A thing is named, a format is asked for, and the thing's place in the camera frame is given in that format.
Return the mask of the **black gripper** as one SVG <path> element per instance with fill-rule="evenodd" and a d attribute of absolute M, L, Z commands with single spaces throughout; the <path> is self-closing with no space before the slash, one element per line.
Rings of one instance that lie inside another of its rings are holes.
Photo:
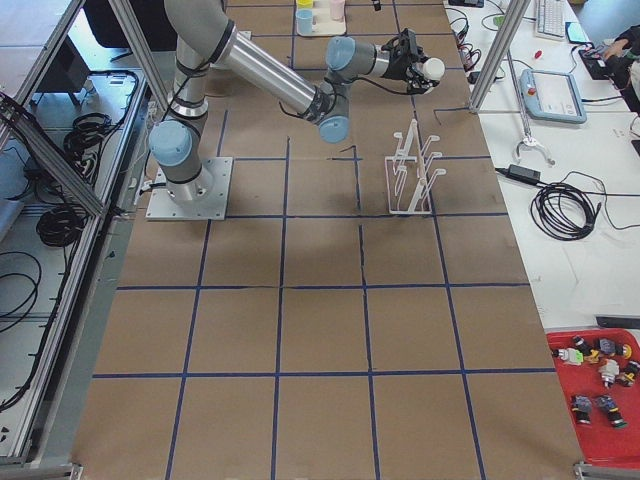
<path fill-rule="evenodd" d="M 380 11 L 380 0 L 372 0 L 375 11 Z M 390 80 L 404 81 L 409 95 L 423 95 L 431 92 L 439 84 L 439 80 L 424 78 L 420 64 L 429 60 L 422 46 L 418 45 L 413 30 L 405 28 L 398 35 L 382 45 L 382 52 L 387 56 L 388 66 L 382 77 Z"/>

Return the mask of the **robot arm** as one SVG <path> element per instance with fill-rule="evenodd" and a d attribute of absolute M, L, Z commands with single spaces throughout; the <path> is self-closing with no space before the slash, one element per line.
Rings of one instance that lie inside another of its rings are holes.
<path fill-rule="evenodd" d="M 326 72 L 318 84 L 240 33 L 219 1 L 167 1 L 164 11 L 177 35 L 175 77 L 165 119 L 154 127 L 150 150 L 165 176 L 170 199 L 190 203 L 213 193 L 215 176 L 199 154 L 207 120 L 207 96 L 229 88 L 225 105 L 245 114 L 266 114 L 278 102 L 284 114 L 315 125 L 322 140 L 343 142 L 349 132 L 352 84 L 376 77 L 404 83 L 421 95 L 441 81 L 444 63 L 428 56 L 411 29 L 382 45 L 350 36 L 329 39 Z"/>

